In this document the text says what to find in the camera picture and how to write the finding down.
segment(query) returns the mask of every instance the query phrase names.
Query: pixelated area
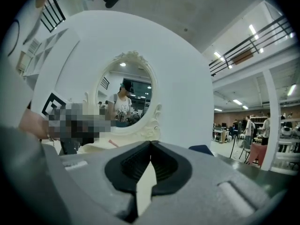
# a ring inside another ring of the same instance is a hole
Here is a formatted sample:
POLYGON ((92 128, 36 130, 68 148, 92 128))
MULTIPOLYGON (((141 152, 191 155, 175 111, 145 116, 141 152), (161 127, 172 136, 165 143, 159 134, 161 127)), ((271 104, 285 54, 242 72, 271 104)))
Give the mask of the pixelated area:
POLYGON ((49 99, 45 113, 48 114, 50 134, 62 142, 94 143, 101 133, 111 131, 111 121, 106 121, 103 115, 93 115, 95 111, 99 113, 99 108, 77 103, 62 105, 49 99))

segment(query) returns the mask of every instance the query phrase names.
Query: pink chair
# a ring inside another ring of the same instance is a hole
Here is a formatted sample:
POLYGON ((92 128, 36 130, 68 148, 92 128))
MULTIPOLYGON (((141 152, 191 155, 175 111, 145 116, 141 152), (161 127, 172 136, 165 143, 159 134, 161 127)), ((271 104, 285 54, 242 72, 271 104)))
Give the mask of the pink chair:
POLYGON ((258 159, 258 165, 261 166, 263 164, 264 156, 266 155, 267 147, 267 145, 260 145, 257 143, 251 144, 248 162, 252 164, 258 159))

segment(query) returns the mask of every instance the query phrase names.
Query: white column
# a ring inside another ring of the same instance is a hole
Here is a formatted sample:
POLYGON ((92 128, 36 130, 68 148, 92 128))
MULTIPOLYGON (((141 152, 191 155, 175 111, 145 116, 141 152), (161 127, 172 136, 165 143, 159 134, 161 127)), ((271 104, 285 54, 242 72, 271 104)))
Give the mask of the white column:
POLYGON ((278 147, 279 103, 277 99, 275 84, 270 70, 263 71, 263 76, 266 81, 268 94, 269 94, 271 117, 270 117, 270 136, 269 136, 268 148, 261 169, 268 171, 270 170, 273 164, 273 160, 276 155, 277 147, 278 147))

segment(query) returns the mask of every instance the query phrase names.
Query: mirror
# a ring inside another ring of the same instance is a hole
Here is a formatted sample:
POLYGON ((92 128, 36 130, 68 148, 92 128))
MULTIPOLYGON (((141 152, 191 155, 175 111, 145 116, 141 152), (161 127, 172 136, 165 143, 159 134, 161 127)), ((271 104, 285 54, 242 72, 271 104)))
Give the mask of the mirror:
POLYGON ((121 59, 112 63, 96 91, 99 114, 113 127, 136 124, 147 112, 152 98, 152 82, 142 63, 121 59))

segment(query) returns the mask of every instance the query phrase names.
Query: person wearing black cap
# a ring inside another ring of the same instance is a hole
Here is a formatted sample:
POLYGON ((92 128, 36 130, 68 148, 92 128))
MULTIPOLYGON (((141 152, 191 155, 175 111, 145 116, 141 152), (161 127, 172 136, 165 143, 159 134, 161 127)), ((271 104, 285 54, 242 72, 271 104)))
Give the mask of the person wearing black cap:
POLYGON ((107 118, 108 120, 116 120, 117 127, 124 128, 129 125, 127 118, 132 116, 132 103, 131 99, 128 98, 130 93, 134 93, 133 84, 131 81, 124 80, 120 84, 119 92, 108 98, 107 118))

